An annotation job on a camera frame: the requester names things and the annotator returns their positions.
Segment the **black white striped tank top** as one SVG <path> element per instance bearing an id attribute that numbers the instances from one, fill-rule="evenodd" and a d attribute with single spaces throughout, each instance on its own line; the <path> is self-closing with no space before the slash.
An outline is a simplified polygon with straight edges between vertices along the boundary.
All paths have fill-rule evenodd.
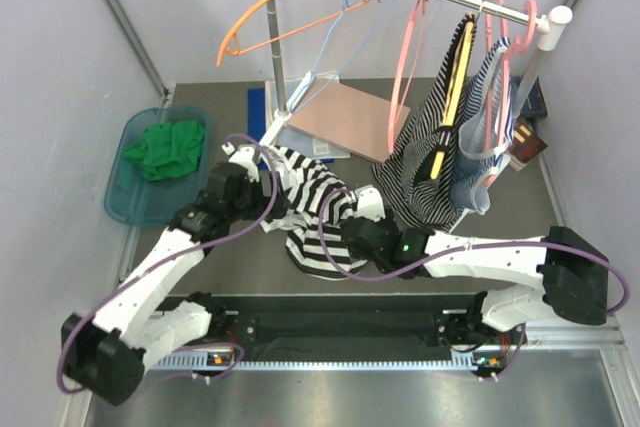
<path id="1" fill-rule="evenodd" d="M 323 162 L 283 146 L 268 154 L 279 175 L 282 214 L 272 211 L 261 223 L 264 231 L 287 233 L 285 250 L 303 273 L 343 280 L 343 271 L 360 272 L 366 262 L 354 260 L 343 242 L 340 224 L 353 217 L 346 184 Z"/>

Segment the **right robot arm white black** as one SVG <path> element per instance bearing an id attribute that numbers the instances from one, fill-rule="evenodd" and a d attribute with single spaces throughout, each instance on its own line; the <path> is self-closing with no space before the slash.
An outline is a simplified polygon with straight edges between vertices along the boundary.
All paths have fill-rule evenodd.
<path id="1" fill-rule="evenodd" d="M 383 274 L 507 283 L 505 289 L 475 294 L 467 309 L 467 331 L 478 342 L 551 317 L 587 326 L 606 321 L 607 259 L 568 227 L 553 226 L 545 236 L 521 240 L 400 230 L 388 219 L 355 218 L 340 229 L 349 254 L 374 262 Z"/>

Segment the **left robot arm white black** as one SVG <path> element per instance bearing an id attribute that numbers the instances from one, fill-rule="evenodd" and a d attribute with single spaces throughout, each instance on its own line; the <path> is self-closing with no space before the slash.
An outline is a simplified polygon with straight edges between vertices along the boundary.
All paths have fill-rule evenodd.
<path id="1" fill-rule="evenodd" d="M 224 337 L 225 317 L 201 293 L 183 300 L 163 319 L 152 315 L 214 247 L 241 236 L 230 231 L 234 223 L 247 220 L 255 229 L 269 215 L 285 214 L 283 194 L 296 176 L 283 162 L 269 172 L 271 193 L 265 195 L 255 168 L 234 162 L 217 164 L 207 186 L 174 214 L 155 247 L 126 281 L 85 316 L 73 314 L 66 319 L 56 366 L 61 392 L 88 389 L 118 406 L 165 357 L 199 338 L 212 344 Z"/>

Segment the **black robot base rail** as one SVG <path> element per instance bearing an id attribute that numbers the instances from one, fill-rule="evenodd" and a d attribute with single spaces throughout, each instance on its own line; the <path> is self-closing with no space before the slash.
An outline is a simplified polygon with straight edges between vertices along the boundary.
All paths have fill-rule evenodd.
<path id="1" fill-rule="evenodd" d="M 206 294 L 212 329 L 253 345 L 278 339 L 415 339 L 431 347 L 498 345 L 517 339 L 481 323 L 479 295 L 467 294 Z"/>

